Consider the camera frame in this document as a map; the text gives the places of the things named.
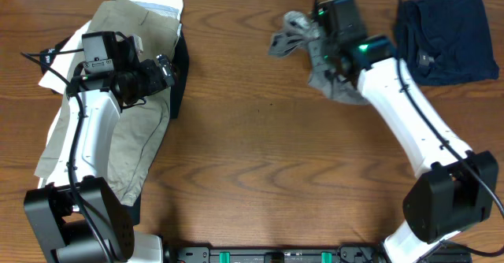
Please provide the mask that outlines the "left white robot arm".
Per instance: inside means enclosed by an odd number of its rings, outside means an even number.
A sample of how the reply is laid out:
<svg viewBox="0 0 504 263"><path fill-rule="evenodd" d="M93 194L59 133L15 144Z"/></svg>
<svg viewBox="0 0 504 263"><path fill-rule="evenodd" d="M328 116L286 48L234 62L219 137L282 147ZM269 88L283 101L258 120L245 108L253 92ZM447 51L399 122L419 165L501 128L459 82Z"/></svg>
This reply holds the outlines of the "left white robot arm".
<svg viewBox="0 0 504 263"><path fill-rule="evenodd" d="M169 58L95 58L67 82L69 125L45 186L24 211L48 262L163 262L161 237L137 232L108 183L113 131L124 108L174 85Z"/></svg>

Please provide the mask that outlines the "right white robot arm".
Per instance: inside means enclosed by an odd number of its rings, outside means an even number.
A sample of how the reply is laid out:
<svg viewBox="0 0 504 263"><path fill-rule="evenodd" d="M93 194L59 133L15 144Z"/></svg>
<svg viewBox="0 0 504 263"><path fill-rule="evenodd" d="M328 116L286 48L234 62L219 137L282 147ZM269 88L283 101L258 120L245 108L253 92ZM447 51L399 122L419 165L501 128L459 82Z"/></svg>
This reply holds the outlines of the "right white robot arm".
<svg viewBox="0 0 504 263"><path fill-rule="evenodd" d="M325 35L308 44L310 82L343 90L350 104L370 104L408 157L416 182L402 202L404 222L381 244L377 261L470 262L499 257L453 237L503 209L495 193L498 162L476 153L443 121L413 82L388 38L357 37L338 46Z"/></svg>

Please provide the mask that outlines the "grey shorts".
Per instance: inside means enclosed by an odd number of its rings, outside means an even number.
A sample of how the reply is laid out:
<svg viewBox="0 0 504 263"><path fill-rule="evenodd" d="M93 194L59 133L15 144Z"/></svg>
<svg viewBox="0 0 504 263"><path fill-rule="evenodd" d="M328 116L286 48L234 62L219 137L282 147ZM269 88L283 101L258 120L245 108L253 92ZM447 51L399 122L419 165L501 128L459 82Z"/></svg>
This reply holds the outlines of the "grey shorts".
<svg viewBox="0 0 504 263"><path fill-rule="evenodd" d="M286 57L297 49L309 55L311 69L308 85L319 90L327 99L347 105L365 106L369 102L346 81L336 67L323 57L325 35L317 23L299 11L283 15L283 27L273 33L268 54Z"/></svg>

